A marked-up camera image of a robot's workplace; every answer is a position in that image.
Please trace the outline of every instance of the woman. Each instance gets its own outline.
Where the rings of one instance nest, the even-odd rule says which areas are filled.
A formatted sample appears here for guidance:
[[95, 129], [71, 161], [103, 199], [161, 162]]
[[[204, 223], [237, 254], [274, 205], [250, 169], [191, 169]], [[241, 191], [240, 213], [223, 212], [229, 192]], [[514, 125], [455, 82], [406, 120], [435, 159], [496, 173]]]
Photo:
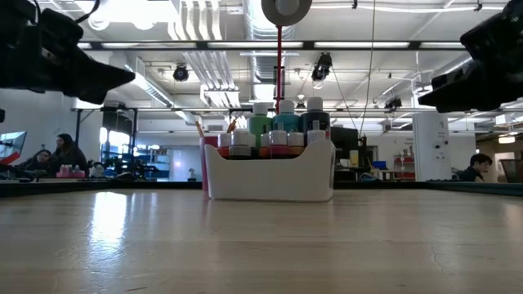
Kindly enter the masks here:
[[42, 149], [38, 151], [32, 158], [27, 161], [15, 166], [16, 168], [24, 171], [46, 171], [51, 170], [51, 151]]
[[69, 134], [59, 134], [56, 138], [56, 151], [52, 155], [56, 161], [54, 164], [55, 172], [60, 171], [62, 165], [79, 166], [80, 171], [84, 171], [85, 175], [89, 175], [89, 167], [85, 155], [82, 150], [74, 145], [73, 138]]

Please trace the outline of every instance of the white column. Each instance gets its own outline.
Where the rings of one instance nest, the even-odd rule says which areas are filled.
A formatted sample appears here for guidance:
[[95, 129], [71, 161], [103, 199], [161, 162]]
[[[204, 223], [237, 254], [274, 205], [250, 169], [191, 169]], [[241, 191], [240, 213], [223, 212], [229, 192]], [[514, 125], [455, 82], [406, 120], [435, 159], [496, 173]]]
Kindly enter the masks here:
[[413, 116], [416, 181], [449, 180], [449, 122], [446, 114], [418, 113]]

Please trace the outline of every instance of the lamp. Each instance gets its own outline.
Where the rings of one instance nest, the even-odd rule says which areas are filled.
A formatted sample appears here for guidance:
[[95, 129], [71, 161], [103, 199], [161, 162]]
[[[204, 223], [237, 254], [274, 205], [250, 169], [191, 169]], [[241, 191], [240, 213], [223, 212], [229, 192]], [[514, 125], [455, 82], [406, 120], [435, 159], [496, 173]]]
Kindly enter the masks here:
[[511, 143], [516, 142], [516, 137], [515, 136], [500, 136], [498, 138], [498, 142], [499, 142], [499, 144], [511, 144]]

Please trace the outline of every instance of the wooden table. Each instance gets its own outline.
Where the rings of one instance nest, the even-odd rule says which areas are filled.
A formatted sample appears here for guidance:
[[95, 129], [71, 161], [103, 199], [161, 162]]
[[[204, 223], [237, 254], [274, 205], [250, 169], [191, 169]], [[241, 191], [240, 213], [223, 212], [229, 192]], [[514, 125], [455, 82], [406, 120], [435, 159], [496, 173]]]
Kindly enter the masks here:
[[328, 203], [197, 190], [0, 199], [0, 293], [516, 293], [520, 198], [335, 191]]

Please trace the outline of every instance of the camera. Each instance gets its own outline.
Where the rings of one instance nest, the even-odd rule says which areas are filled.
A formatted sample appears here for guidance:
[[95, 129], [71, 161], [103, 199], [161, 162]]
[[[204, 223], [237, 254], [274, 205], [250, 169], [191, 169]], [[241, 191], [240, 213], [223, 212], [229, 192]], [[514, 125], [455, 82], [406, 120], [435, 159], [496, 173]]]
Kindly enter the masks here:
[[187, 65], [177, 65], [177, 68], [174, 70], [172, 77], [177, 82], [185, 82], [189, 78]]
[[333, 66], [333, 59], [328, 52], [322, 52], [314, 70], [312, 71], [311, 78], [315, 82], [323, 81], [330, 74], [329, 69]]
[[[131, 82], [134, 73], [93, 60], [78, 48], [78, 20], [40, 11], [27, 0], [0, 2], [0, 87], [66, 96], [101, 105], [107, 92]], [[93, 13], [100, 5], [96, 0]]]

